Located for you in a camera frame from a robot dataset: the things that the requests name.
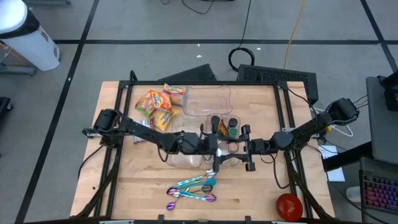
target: yellow snack bag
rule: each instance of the yellow snack bag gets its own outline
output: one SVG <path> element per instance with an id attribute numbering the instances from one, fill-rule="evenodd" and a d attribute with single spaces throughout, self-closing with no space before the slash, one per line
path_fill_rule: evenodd
<path id="1" fill-rule="evenodd" d="M 162 131 L 166 130 L 171 119 L 178 113 L 179 111 L 175 109 L 172 109 L 171 113 L 163 110 L 155 110 L 149 120 L 152 129 L 154 125 L 160 128 Z"/>
<path id="2" fill-rule="evenodd" d="M 150 117 L 155 110 L 149 91 L 138 100 L 136 103 L 136 110 L 141 111 L 147 117 Z"/>
<path id="3" fill-rule="evenodd" d="M 163 86 L 163 94 L 170 96 L 170 101 L 173 105 L 182 106 L 184 102 L 184 94 L 187 87 L 170 86 L 165 84 Z"/>

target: computer monitor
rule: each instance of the computer monitor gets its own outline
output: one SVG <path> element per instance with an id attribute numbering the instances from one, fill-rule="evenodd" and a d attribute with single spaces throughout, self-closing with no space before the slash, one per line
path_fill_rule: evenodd
<path id="1" fill-rule="evenodd" d="M 380 84 L 384 87 L 387 109 L 398 111 L 398 71 L 388 77 L 379 77 Z"/>

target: transparent bowl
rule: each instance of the transparent bowl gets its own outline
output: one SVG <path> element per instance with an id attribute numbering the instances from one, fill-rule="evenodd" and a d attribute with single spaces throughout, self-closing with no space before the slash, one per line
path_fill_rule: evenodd
<path id="1" fill-rule="evenodd" d="M 197 133 L 200 135 L 200 125 L 204 124 L 206 121 L 204 118 L 199 116 L 190 116 L 186 114 L 179 114 L 173 118 L 172 122 L 172 132 L 191 132 Z M 178 153 L 176 155 L 169 155 L 169 158 L 166 162 L 170 166 L 178 167 L 178 168 L 187 168 L 187 169 L 199 169 L 202 165 L 202 156 L 201 155 L 193 155 L 186 156 L 182 153 Z"/>
<path id="2" fill-rule="evenodd" d="M 185 114 L 191 116 L 226 114 L 230 113 L 232 109 L 229 86 L 187 87 L 183 105 Z"/>

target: orange snack bag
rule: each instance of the orange snack bag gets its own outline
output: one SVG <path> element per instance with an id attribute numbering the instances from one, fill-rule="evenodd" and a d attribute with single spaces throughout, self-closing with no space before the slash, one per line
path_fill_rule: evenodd
<path id="1" fill-rule="evenodd" d="M 164 111 L 172 112 L 172 104 L 169 96 L 164 96 L 158 91 L 149 90 L 152 106 L 154 109 L 161 109 Z"/>

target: rgb keyboard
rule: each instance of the rgb keyboard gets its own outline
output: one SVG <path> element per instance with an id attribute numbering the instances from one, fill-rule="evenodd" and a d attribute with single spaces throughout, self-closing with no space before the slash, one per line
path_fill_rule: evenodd
<path id="1" fill-rule="evenodd" d="M 363 174 L 364 205 L 398 214 L 398 180 Z"/>

